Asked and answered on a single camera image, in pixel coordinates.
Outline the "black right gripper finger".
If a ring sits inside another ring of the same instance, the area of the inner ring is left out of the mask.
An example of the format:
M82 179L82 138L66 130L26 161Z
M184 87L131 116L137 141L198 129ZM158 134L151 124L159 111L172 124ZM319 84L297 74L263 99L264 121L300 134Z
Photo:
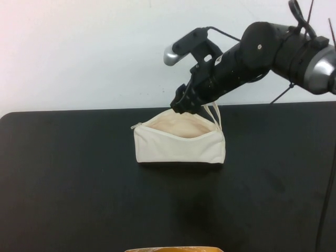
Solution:
M170 103L171 109L174 110L174 112L187 112L187 109L184 107L184 104L181 102L184 92L186 90L186 85L182 84L180 85L175 92L175 97Z
M184 107L187 109L187 112L191 114L198 113L201 107L206 103L193 90L185 90L181 102L184 104Z

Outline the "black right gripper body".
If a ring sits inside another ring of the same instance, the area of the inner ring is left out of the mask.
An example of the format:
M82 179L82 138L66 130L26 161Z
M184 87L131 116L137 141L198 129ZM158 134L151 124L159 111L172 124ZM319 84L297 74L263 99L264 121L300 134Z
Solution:
M191 75L192 100L199 105L213 102L246 83L246 66L240 47L234 46Z

